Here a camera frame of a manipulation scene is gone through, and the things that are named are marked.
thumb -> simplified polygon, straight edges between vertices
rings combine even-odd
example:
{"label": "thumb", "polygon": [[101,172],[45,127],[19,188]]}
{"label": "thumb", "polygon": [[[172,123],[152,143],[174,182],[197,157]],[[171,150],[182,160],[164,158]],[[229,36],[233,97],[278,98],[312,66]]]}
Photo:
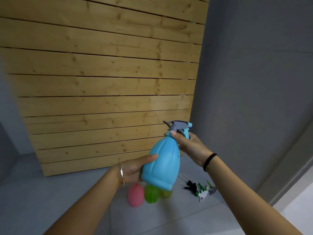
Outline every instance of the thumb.
{"label": "thumb", "polygon": [[187,146],[190,143],[190,141],[188,139],[186,139],[184,136],[182,136],[181,134],[179,134],[173,130],[171,131],[171,135],[174,139],[176,139],[178,144],[180,144],[182,146]]}
{"label": "thumb", "polygon": [[147,164],[149,162],[153,162],[157,159],[158,154],[152,154],[152,155],[146,155],[140,158],[137,158],[138,160],[138,166],[143,166],[144,164]]}

spray head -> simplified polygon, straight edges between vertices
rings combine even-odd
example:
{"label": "spray head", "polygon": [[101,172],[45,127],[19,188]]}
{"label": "spray head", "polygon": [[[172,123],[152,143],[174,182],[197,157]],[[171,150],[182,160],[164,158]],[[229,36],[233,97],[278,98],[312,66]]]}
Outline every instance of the spray head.
{"label": "spray head", "polygon": [[170,122],[163,121],[163,123],[165,123],[169,127],[166,135],[171,135],[171,130],[173,130],[182,134],[185,138],[189,139],[188,130],[193,126],[192,123],[181,120],[175,120]]}

spray bottle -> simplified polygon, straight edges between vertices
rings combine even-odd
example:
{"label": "spray bottle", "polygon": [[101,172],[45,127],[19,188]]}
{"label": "spray bottle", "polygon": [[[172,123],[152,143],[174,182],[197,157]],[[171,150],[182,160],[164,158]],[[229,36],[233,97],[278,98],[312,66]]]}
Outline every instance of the spray bottle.
{"label": "spray bottle", "polygon": [[163,121],[169,130],[166,136],[157,142],[150,151],[158,154],[158,158],[143,166],[141,179],[152,186],[170,191],[176,181],[180,165],[180,153],[176,140],[171,136],[171,130],[189,139],[188,130],[192,123],[185,121]]}

black wristband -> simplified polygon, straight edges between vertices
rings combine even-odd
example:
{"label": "black wristband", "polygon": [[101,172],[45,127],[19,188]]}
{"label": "black wristband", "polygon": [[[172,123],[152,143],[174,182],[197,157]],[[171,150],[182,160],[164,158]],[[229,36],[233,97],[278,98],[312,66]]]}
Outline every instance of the black wristband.
{"label": "black wristband", "polygon": [[213,153],[213,154],[211,154],[211,156],[209,156],[209,157],[207,158],[207,160],[205,161],[205,163],[204,163],[204,165],[203,165],[203,170],[204,170],[204,171],[206,171],[207,166],[209,165],[210,161],[211,161],[215,156],[217,156],[217,154],[216,154],[216,153]]}

hand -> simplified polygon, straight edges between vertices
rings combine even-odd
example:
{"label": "hand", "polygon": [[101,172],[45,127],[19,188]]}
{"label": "hand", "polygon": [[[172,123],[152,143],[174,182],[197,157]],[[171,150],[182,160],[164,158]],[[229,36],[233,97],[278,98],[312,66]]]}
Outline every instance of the hand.
{"label": "hand", "polygon": [[146,155],[140,158],[128,160],[121,162],[120,166],[123,170],[123,179],[125,183],[132,183],[141,180],[141,168],[144,164],[147,164],[149,162],[153,162],[157,159],[157,154],[152,155]]}
{"label": "hand", "polygon": [[198,139],[198,137],[189,132],[189,139],[182,134],[171,131],[171,135],[176,139],[179,149],[186,153],[198,166],[203,167],[205,161],[212,152]]}

